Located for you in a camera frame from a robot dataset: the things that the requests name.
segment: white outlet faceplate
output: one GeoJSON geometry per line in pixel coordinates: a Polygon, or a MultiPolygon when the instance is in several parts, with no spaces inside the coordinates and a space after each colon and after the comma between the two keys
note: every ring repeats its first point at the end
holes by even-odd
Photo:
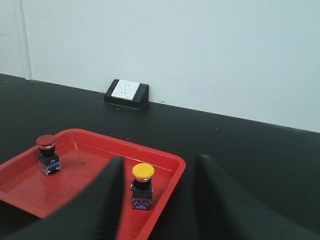
{"type": "Polygon", "coordinates": [[[111,97],[125,100],[133,100],[140,83],[136,81],[119,80],[115,86],[111,97]]]}

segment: yellow button cap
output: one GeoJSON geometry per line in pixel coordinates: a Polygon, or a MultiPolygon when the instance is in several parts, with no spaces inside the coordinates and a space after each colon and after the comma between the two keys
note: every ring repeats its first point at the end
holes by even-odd
{"type": "Polygon", "coordinates": [[[155,174],[155,169],[149,163],[139,163],[132,168],[132,173],[138,179],[148,179],[155,174]]]}

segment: red button cap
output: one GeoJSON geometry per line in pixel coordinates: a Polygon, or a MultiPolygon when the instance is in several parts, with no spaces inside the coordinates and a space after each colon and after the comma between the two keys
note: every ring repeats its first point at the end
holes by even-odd
{"type": "Polygon", "coordinates": [[[40,148],[51,149],[55,146],[57,138],[54,135],[42,135],[38,137],[35,142],[40,146],[40,148]]]}

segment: plastic tray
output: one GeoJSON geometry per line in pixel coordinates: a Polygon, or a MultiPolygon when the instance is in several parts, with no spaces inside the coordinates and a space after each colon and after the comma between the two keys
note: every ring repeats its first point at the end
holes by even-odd
{"type": "Polygon", "coordinates": [[[67,129],[55,136],[61,171],[50,176],[41,172],[39,149],[34,146],[0,165],[0,200],[45,218],[83,190],[113,156],[123,156],[126,188],[117,239],[146,240],[186,168],[184,160],[83,129],[67,129]],[[132,168],[140,162],[155,168],[151,210],[132,209],[131,205],[132,168]]]}

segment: black tabletop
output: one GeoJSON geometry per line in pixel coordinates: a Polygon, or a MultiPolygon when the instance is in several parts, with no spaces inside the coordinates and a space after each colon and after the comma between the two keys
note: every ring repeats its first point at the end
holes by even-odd
{"type": "MultiPolygon", "coordinates": [[[[34,146],[38,136],[70,128],[182,157],[186,169],[151,240],[202,239],[194,198],[199,154],[212,156],[271,211],[320,233],[320,133],[153,102],[128,109],[105,103],[103,93],[4,74],[0,110],[0,163],[34,146]]],[[[0,209],[2,236],[37,220],[4,202],[0,209]]]]}

